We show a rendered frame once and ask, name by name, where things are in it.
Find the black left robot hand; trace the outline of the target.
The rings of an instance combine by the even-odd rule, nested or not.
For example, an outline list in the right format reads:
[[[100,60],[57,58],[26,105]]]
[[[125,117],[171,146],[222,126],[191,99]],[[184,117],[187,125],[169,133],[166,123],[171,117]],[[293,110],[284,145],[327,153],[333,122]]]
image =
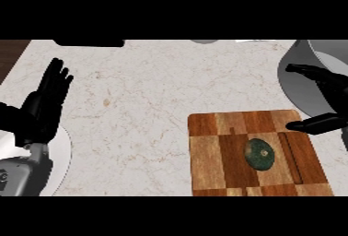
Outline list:
[[[73,76],[63,61],[53,58],[44,70],[38,88],[26,95],[20,108],[0,102],[0,130],[13,133],[14,146],[47,144],[54,138],[62,105]]]

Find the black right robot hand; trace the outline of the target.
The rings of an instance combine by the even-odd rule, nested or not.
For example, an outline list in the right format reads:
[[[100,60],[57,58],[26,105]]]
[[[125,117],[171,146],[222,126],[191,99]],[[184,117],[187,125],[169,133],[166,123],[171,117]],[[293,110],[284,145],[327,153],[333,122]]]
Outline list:
[[[315,82],[324,100],[334,110],[302,121],[289,122],[286,129],[320,135],[348,128],[348,76],[314,65],[289,64],[286,71],[300,74]]]

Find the grey metal pot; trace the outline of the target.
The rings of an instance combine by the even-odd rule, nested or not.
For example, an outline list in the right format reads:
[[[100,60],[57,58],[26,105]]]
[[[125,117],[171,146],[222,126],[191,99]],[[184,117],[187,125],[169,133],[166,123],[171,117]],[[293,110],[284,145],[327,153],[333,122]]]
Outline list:
[[[314,65],[348,76],[348,40],[296,40],[277,67],[281,90],[308,118],[333,112],[315,82],[300,74],[287,72],[289,64]],[[337,130],[340,130],[340,139],[348,147],[348,128]]]

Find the dark green squash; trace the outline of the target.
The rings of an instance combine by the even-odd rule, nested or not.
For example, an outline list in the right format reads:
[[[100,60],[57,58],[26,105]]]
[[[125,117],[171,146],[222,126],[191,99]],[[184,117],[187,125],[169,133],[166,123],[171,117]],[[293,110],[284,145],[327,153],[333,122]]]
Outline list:
[[[259,138],[252,138],[244,146],[244,160],[258,171],[267,171],[274,163],[274,150]]]

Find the wooden cutting board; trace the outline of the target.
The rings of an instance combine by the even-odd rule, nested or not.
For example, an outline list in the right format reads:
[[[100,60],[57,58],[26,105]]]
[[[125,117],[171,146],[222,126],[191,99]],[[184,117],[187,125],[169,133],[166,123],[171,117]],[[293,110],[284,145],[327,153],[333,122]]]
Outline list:
[[[194,113],[187,117],[193,195],[333,194],[308,135],[286,129],[293,110]],[[246,144],[267,142],[274,153],[270,169],[250,167]]]

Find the white plate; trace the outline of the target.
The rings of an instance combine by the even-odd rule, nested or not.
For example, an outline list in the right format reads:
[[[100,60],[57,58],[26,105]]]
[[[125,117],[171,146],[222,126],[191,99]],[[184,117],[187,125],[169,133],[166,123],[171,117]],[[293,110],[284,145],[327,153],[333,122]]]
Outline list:
[[[48,158],[53,160],[53,169],[39,196],[50,196],[56,193],[69,169],[72,158],[70,138],[62,126],[59,126],[56,136],[48,142],[47,147]],[[0,159],[28,155],[29,151],[14,146],[13,133],[0,130]]]

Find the black appliance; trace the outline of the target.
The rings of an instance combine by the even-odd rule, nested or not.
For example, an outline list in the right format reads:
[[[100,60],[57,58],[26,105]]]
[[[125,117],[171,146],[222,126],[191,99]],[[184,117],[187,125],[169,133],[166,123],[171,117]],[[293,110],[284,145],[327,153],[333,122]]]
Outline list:
[[[53,40],[59,46],[122,47],[125,40]]]

